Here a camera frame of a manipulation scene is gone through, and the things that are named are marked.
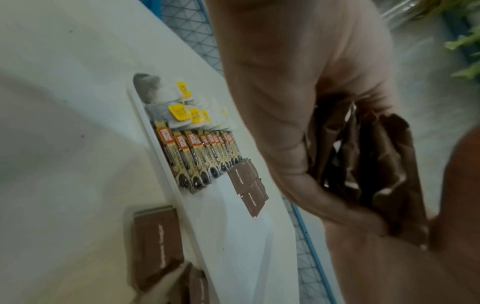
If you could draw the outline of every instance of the white tray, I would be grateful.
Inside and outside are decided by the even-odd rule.
[[[252,218],[227,174],[196,194],[181,191],[134,87],[133,77],[127,84],[127,92],[163,168],[163,172],[157,172],[160,187],[165,198],[177,208],[205,270],[212,302],[218,299],[225,304],[262,303],[274,237],[270,216],[263,211]]]

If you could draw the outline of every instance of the white table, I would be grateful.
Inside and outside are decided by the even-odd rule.
[[[0,24],[2,303],[133,299],[124,218],[173,199],[125,93],[138,71],[182,77],[224,103],[270,196],[263,302],[298,302],[294,229],[220,75],[136,0],[5,2]]]

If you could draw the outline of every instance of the yellow label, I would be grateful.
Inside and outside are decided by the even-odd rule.
[[[208,113],[206,110],[202,110],[201,112],[203,113],[203,115],[205,116],[205,119],[206,119],[208,122],[212,121],[212,120],[210,119],[209,113]]]
[[[200,123],[204,120],[203,117],[200,117],[200,111],[197,108],[189,108],[191,113],[191,122],[194,124]]]
[[[189,98],[192,97],[192,93],[187,89],[187,85],[183,81],[177,81],[176,85],[178,85],[178,88],[181,91],[181,97],[182,98]]]
[[[187,111],[183,104],[169,105],[168,110],[177,120],[183,121],[192,118],[190,111]]]

